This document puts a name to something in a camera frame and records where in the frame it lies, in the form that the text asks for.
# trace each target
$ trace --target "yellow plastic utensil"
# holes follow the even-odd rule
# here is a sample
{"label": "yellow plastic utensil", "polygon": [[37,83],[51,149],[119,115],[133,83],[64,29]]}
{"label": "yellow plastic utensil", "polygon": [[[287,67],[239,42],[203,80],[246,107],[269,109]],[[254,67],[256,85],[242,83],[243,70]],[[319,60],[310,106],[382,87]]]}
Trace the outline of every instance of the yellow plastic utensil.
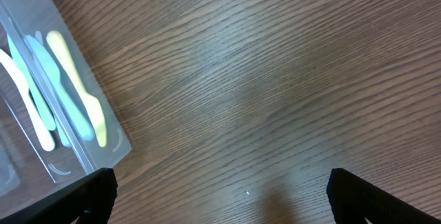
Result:
{"label": "yellow plastic utensil", "polygon": [[78,92],[85,109],[88,112],[89,119],[92,122],[92,127],[95,130],[99,146],[105,147],[107,145],[107,130],[101,104],[98,99],[85,90],[83,82],[76,70],[75,63],[70,55],[68,45],[60,32],[50,31],[46,37],[46,41],[63,69],[67,72],[75,90]]}

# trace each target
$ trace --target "wood grain surface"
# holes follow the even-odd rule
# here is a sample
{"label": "wood grain surface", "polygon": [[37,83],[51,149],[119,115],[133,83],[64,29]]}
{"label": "wood grain surface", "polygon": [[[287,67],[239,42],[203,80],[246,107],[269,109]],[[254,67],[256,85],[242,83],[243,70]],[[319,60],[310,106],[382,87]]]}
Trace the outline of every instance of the wood grain surface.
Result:
{"label": "wood grain surface", "polygon": [[132,142],[111,223],[333,223],[333,167],[441,217],[440,0],[54,2]]}

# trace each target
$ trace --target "white spoon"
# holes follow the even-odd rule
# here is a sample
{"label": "white spoon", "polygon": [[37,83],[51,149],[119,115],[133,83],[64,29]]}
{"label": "white spoon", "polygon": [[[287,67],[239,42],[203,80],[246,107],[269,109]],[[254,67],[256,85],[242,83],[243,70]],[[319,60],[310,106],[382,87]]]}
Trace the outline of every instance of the white spoon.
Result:
{"label": "white spoon", "polygon": [[14,61],[3,50],[0,50],[0,63],[9,73],[20,92],[21,98],[23,99],[26,109],[28,110],[30,120],[34,125],[35,133],[37,133],[37,138],[40,140],[41,147],[45,151],[52,151],[55,148],[54,139],[44,126],[44,123],[30,98],[29,85],[25,76],[14,64]]}

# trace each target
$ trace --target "cutlery organizer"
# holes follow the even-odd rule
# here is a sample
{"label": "cutlery organizer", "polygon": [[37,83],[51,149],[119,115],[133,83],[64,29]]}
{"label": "cutlery organizer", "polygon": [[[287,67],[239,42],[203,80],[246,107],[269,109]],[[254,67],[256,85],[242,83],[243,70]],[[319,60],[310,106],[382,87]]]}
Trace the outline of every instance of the cutlery organizer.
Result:
{"label": "cutlery organizer", "polygon": [[0,63],[3,218],[99,168],[115,166],[131,146],[52,0],[0,0],[0,22],[0,49],[20,73],[28,71],[30,88],[35,82],[29,95],[55,144],[43,149],[29,106]]}

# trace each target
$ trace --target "clear plastic container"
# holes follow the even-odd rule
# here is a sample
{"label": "clear plastic container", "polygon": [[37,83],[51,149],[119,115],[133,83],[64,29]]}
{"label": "clear plastic container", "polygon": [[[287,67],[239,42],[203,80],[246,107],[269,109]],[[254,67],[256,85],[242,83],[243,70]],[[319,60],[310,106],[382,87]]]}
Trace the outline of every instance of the clear plastic container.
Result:
{"label": "clear plastic container", "polygon": [[[99,168],[115,166],[131,147],[52,0],[0,0],[0,22],[3,26],[0,49],[11,55],[7,33],[58,123],[56,130],[50,131],[55,148],[45,151],[17,86],[0,64],[0,218],[3,218]],[[92,101],[85,101],[84,93],[78,91],[72,75],[56,56],[56,49],[52,50],[48,44],[46,37],[51,31],[61,34],[85,91],[99,102],[94,109],[104,116],[105,145],[97,139],[97,132],[103,133],[102,128],[98,129],[102,126],[96,121],[92,123],[96,119],[90,112]],[[41,59],[40,48],[32,45],[30,39],[38,41],[53,60],[51,63],[57,65],[59,81],[54,80],[48,71],[49,63]],[[61,94],[60,85],[66,94]],[[92,128],[92,138],[84,139],[82,130],[78,129],[80,122],[71,112],[72,103]]]}

